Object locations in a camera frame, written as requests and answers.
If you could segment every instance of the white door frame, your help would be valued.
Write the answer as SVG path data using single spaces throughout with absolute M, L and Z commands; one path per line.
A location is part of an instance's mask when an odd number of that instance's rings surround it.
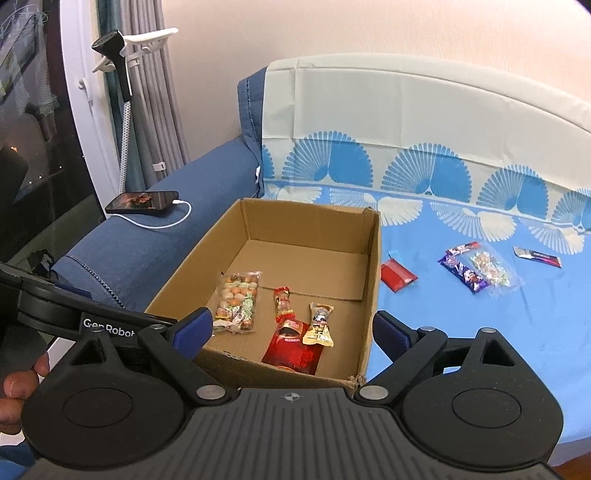
M 96 195 L 104 209 L 118 194 L 119 160 L 105 74 L 92 73 L 100 59 L 90 48 L 99 37 L 96 1 L 62 1 L 60 27 L 76 131 Z

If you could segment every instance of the metal pin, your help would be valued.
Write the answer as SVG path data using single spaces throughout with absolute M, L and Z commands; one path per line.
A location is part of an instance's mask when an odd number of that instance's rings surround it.
M 196 393 L 202 400 L 219 400 L 226 394 L 226 390 L 221 385 L 204 385 Z
M 383 400 L 388 396 L 388 390 L 381 385 L 367 385 L 359 390 L 359 395 L 365 400 Z

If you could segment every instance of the phone screen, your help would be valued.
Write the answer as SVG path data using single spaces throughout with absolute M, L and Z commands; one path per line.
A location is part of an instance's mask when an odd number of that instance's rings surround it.
M 173 200 L 178 199 L 178 192 L 128 192 L 121 193 L 107 205 L 109 211 L 134 210 L 139 212 L 157 212 L 168 207 Z

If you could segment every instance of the beige wall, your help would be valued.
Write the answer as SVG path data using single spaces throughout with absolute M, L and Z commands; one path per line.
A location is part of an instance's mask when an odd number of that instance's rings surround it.
M 591 102 L 591 15 L 574 0 L 162 0 L 191 157 L 239 132 L 236 84 L 273 60 L 406 53 L 520 74 Z

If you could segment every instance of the crosshair symbol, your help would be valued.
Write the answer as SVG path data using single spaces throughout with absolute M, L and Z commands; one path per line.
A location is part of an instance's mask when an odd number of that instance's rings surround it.
M 303 397 L 296 392 L 289 392 L 287 395 L 284 395 L 283 398 L 293 403 Z

